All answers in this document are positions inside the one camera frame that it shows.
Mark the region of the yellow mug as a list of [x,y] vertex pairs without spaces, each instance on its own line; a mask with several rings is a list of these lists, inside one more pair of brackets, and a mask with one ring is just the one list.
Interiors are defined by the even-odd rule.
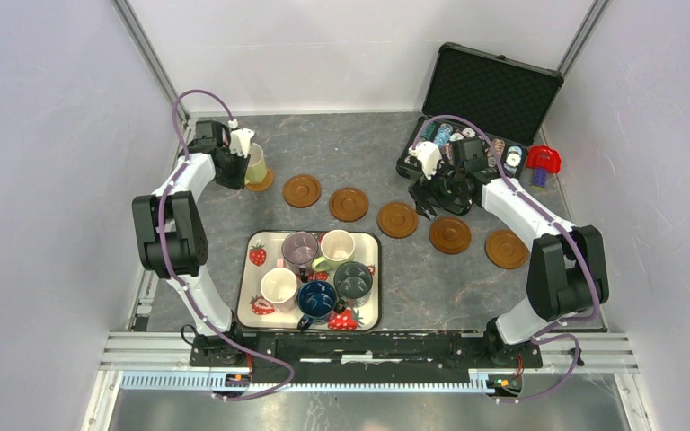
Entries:
[[245,184],[247,186],[258,186],[265,181],[267,174],[268,167],[264,151],[260,145],[252,143],[249,149],[249,162],[244,176]]

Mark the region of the dark wooden coaster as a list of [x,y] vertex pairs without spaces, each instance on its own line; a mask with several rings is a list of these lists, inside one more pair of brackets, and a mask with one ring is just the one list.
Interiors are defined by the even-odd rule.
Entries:
[[368,197],[361,189],[341,188],[330,197],[329,209],[332,216],[342,222],[356,222],[363,218],[369,209]]
[[429,241],[436,250],[455,255],[464,252],[470,246],[472,232],[462,219],[442,216],[432,222],[429,228]]
[[416,231],[418,223],[415,209],[400,201],[385,204],[377,214],[380,231],[394,239],[411,236]]
[[318,179],[309,174],[300,174],[286,181],[282,194],[286,203],[296,208],[314,205],[320,198],[322,186]]
[[498,230],[485,240],[484,250],[489,261],[504,269],[522,267],[529,258],[527,246],[511,230]]

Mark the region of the small light wooden coaster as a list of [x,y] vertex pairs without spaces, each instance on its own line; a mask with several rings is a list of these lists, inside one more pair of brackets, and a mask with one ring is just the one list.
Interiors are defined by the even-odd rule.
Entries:
[[270,188],[274,181],[274,172],[271,168],[266,171],[265,178],[259,183],[246,183],[245,187],[253,192],[263,192]]

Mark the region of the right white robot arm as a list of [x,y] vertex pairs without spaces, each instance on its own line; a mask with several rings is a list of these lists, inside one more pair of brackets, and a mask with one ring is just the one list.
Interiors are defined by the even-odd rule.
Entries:
[[511,265],[528,262],[525,299],[484,332],[482,352],[490,364],[508,365],[520,345],[557,326],[597,318],[608,298],[602,235],[557,216],[523,188],[515,176],[525,159],[520,150],[499,139],[460,135],[444,145],[410,144],[403,159],[415,170],[410,193],[418,214],[431,219],[441,207],[463,215],[476,204],[508,227],[486,242],[487,250],[501,251],[510,239]]

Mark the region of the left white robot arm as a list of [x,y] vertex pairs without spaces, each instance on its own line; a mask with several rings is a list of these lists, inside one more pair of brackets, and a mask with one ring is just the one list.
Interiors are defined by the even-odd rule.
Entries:
[[197,201],[210,182],[243,189],[253,130],[237,120],[201,120],[195,136],[181,145],[167,180],[132,201],[139,259],[144,269],[172,287],[194,320],[193,330],[217,336],[211,352],[223,365],[245,357],[245,340],[230,332],[234,312],[221,299],[208,273],[208,238]]

